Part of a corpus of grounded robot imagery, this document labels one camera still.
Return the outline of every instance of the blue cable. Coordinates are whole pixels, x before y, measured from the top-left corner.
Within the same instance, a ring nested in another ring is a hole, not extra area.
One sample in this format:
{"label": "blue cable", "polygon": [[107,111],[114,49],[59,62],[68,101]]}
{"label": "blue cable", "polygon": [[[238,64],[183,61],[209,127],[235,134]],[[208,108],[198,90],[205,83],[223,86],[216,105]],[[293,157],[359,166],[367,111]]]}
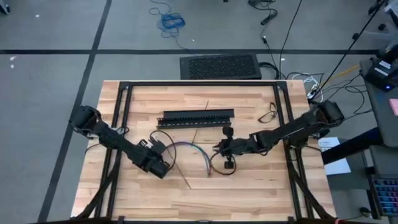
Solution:
{"label": "blue cable", "polygon": [[166,13],[161,13],[158,7],[152,7],[149,9],[149,14],[154,16],[160,15],[160,20],[157,22],[157,28],[162,31],[160,36],[163,38],[173,37],[177,40],[177,37],[180,35],[179,29],[185,26],[183,17],[177,12],[171,13],[172,8],[165,2],[157,2],[154,0],[150,0],[150,2],[167,6],[168,10]]}
{"label": "blue cable", "polygon": [[[203,157],[205,158],[206,169],[207,169],[207,175],[210,176],[210,174],[211,174],[210,158],[209,158],[209,155],[205,152],[205,150],[203,150],[201,147],[199,147],[199,146],[197,146],[197,145],[195,145],[195,144],[192,144],[192,143],[190,143],[190,142],[180,141],[180,142],[175,142],[174,144],[175,144],[176,146],[178,146],[178,145],[188,145],[188,146],[192,146],[192,147],[198,149],[198,150],[203,154]],[[171,146],[173,146],[173,144],[170,144],[170,145],[166,146],[166,149],[168,149],[168,148],[171,147]]]}

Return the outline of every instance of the wooden tabletop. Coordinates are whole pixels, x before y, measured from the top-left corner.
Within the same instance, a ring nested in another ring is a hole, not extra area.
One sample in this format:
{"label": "wooden tabletop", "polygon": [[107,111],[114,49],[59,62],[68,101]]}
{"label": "wooden tabletop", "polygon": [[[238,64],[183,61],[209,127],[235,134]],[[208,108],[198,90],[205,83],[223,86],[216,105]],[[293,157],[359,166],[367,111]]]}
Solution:
{"label": "wooden tabletop", "polygon": [[[118,92],[118,81],[105,81],[97,109],[111,124]],[[309,107],[302,81],[287,81],[294,117]],[[123,96],[119,126],[125,102]],[[287,113],[281,92],[285,120]],[[278,119],[267,124],[257,121],[269,111],[275,97],[271,86],[135,86],[129,109],[126,139],[137,144],[148,139],[156,129],[157,118],[166,110],[210,110],[234,108],[231,119],[234,138],[248,138],[249,133],[279,127]],[[224,138],[221,128],[167,129],[174,141],[188,141],[212,155],[212,147]],[[162,133],[155,135],[165,144]],[[98,141],[90,141],[88,146]],[[313,139],[309,142],[318,146]],[[72,216],[78,215],[96,193],[103,169],[106,149],[92,147],[85,157]],[[335,215],[328,181],[320,152],[303,149],[303,162],[308,186],[317,200]],[[165,153],[166,161],[172,158]],[[237,171],[230,176],[206,174],[205,160],[190,146],[177,148],[176,166],[159,179],[138,169],[123,153],[113,219],[124,215],[127,220],[246,220],[285,221],[294,217],[283,145],[280,142],[267,156],[246,154],[236,157]],[[217,157],[213,164],[223,170],[224,159]],[[306,216],[303,195],[298,188],[300,206]],[[108,193],[105,195],[103,215]]]}

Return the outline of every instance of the black metal frame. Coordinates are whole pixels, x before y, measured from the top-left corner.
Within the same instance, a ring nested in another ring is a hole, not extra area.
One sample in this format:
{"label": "black metal frame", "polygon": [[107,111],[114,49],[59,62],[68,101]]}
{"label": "black metal frame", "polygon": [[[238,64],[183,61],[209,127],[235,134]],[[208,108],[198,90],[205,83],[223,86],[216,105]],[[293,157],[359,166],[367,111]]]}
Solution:
{"label": "black metal frame", "polygon": [[[284,94],[286,111],[287,111],[289,121],[292,121],[294,119],[292,107],[290,104],[290,98],[289,98],[289,92],[287,89],[287,84],[284,81],[269,81],[269,82],[247,82],[247,81],[121,82],[119,84],[118,95],[116,97],[114,116],[113,116],[112,125],[111,125],[112,127],[117,126],[117,122],[118,122],[118,118],[119,118],[119,111],[120,111],[120,104],[121,104],[121,100],[122,100],[122,94],[123,94],[124,90],[127,90],[126,104],[124,106],[123,121],[121,124],[121,127],[126,128],[127,117],[128,117],[128,113],[129,113],[131,96],[132,96],[132,89],[134,88],[134,86],[271,86],[271,87],[273,87],[273,91],[274,91],[275,102],[276,102],[276,106],[277,106],[277,114],[278,114],[280,125],[285,124],[285,121],[284,121],[284,115],[283,115],[282,103],[280,100],[279,90],[282,90],[282,92]],[[296,186],[296,183],[295,183],[295,181],[292,177],[292,174],[290,172],[290,169],[294,169],[294,166],[293,166],[293,162],[292,162],[292,157],[290,155],[290,144],[288,141],[284,141],[284,151],[285,151],[286,163],[287,163],[287,168],[288,168],[290,189],[291,189],[291,193],[292,193],[292,200],[293,200],[295,215],[296,215],[296,218],[302,218],[299,196],[298,196],[298,192],[297,192],[297,186]],[[299,172],[304,184],[307,185],[307,180],[305,177],[305,170],[304,170],[304,166],[303,166],[303,160],[301,157],[301,153],[299,153],[298,150],[296,150],[296,149],[295,149],[295,153],[297,156],[298,172]],[[109,165],[111,163],[111,155],[112,155],[112,149],[107,149],[105,159],[104,159],[104,167],[103,167],[103,172],[102,172],[102,176],[101,176],[101,183],[103,183],[104,179],[106,178],[106,176],[109,172]],[[108,217],[108,218],[111,218],[112,213],[113,213],[114,199],[116,196],[116,187],[118,184],[120,161],[121,161],[121,151],[118,151],[116,154],[115,162],[114,162],[114,166],[116,166],[115,168],[117,169],[117,172],[116,172],[115,178],[111,185],[111,191],[110,191],[109,201],[108,201],[107,211],[106,211],[106,217]],[[98,206],[96,207],[96,210],[95,210],[96,218],[101,216],[102,205],[103,205],[103,198],[100,200]],[[308,217],[314,218],[312,207],[306,198],[305,198],[305,206],[307,209]],[[135,223],[135,222],[124,221],[124,223]],[[192,224],[192,223],[198,223],[198,222],[173,222],[173,223]],[[212,222],[212,223],[231,223],[231,222]],[[234,223],[256,223],[256,222],[234,222]],[[271,222],[261,222],[261,223],[286,224],[287,222],[271,221]]]}

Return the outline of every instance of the black floor stripe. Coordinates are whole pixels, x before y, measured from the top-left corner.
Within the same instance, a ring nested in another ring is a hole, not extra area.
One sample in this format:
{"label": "black floor stripe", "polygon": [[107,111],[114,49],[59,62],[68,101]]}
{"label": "black floor stripe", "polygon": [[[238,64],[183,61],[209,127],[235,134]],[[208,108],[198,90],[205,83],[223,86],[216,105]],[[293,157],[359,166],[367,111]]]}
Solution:
{"label": "black floor stripe", "polygon": [[[104,11],[101,17],[101,20],[98,25],[98,29],[95,35],[94,43],[93,43],[93,50],[98,49],[98,46],[100,44],[101,36],[104,31],[106,19],[108,18],[109,14],[109,9],[111,7],[112,0],[107,0]],[[73,104],[73,109],[71,112],[71,117],[72,115],[79,109],[79,106],[81,105],[81,102],[83,101],[83,95],[86,91],[87,83],[90,77],[91,69],[93,68],[95,60],[95,54],[91,53],[90,56],[88,57],[87,65],[85,68],[85,71],[83,73],[83,76],[81,78],[79,90],[77,92],[75,102]],[[39,213],[39,217],[37,219],[37,222],[46,222],[47,218],[49,217],[51,205],[54,199],[55,191],[57,190],[58,182],[60,180],[61,172],[62,172],[62,167],[65,162],[65,158],[67,156],[70,140],[72,139],[72,134],[73,134],[73,129],[70,125],[67,126],[67,129],[65,130],[65,135],[62,140],[62,144],[60,147],[60,152],[58,154],[57,160],[55,162],[54,170],[52,172],[52,176],[50,179],[49,187],[47,189],[47,192],[45,194],[45,198],[43,201],[42,208]]]}
{"label": "black floor stripe", "polygon": [[[311,50],[284,49],[285,55],[374,55],[378,50]],[[92,50],[0,50],[0,55],[176,55],[176,54],[280,54],[280,49],[170,49],[170,50],[128,50],[128,49],[92,49]]]}

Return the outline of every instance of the black cable tray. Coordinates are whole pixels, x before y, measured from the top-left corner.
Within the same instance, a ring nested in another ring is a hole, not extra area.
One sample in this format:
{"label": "black cable tray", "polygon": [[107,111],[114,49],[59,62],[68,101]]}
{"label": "black cable tray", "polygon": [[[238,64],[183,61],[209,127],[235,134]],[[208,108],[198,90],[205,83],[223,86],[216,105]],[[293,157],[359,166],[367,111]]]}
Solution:
{"label": "black cable tray", "polygon": [[164,111],[163,118],[157,118],[157,129],[231,126],[233,117],[234,109]]}

